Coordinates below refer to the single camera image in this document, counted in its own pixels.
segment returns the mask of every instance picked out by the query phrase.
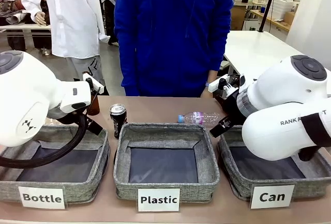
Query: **white wall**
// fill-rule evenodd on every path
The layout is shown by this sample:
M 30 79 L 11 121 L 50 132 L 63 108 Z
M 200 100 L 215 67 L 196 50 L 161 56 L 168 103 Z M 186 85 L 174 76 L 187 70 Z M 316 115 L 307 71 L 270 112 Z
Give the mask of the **white wall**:
M 301 0 L 286 43 L 331 69 L 330 0 Z

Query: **person's hand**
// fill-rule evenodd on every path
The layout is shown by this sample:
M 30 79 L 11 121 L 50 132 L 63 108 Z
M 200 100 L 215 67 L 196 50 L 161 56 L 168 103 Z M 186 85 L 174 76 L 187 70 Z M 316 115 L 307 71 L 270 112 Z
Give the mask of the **person's hand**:
M 202 94 L 201 94 L 200 97 L 201 97 L 201 98 L 212 98 L 212 97 L 213 97 L 213 94 L 210 93 L 210 92 L 208 91 L 208 87 L 206 87 L 206 88 L 204 89 L 204 91 L 202 92 Z
M 39 26 L 46 26 L 46 21 L 45 21 L 45 13 L 44 12 L 38 12 L 35 15 L 35 22 L 39 25 Z

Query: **blue jacket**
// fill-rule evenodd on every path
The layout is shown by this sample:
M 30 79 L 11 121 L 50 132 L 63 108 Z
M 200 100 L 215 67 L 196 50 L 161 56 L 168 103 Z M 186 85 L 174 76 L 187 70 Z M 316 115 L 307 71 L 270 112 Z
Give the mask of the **blue jacket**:
M 233 0 L 116 0 L 127 96 L 199 97 L 219 70 Z

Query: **gray floor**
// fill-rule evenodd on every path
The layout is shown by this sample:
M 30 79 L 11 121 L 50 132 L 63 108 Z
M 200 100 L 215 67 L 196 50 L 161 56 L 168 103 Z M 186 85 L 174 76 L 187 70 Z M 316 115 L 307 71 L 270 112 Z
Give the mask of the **gray floor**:
M 44 56 L 39 50 L 34 48 L 32 38 L 25 38 L 26 52 L 43 62 L 50 68 L 55 76 L 61 81 L 72 81 L 70 70 L 67 66 L 65 58 L 54 55 Z M 4 34 L 0 34 L 0 52 L 11 50 L 8 45 L 7 38 Z M 108 44 L 100 44 L 100 56 L 102 62 L 102 73 L 106 81 L 107 90 L 111 96 L 124 96 L 124 89 L 121 87 L 123 79 L 121 68 L 119 65 L 118 47 L 109 46 Z

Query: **can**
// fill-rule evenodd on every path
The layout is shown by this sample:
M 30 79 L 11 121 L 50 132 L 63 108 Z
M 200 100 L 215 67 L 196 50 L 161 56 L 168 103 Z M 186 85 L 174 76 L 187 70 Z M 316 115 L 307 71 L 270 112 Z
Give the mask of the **can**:
M 114 104 L 109 108 L 110 118 L 114 122 L 114 136 L 119 138 L 119 133 L 121 132 L 122 126 L 127 123 L 126 120 L 126 108 L 123 104 Z

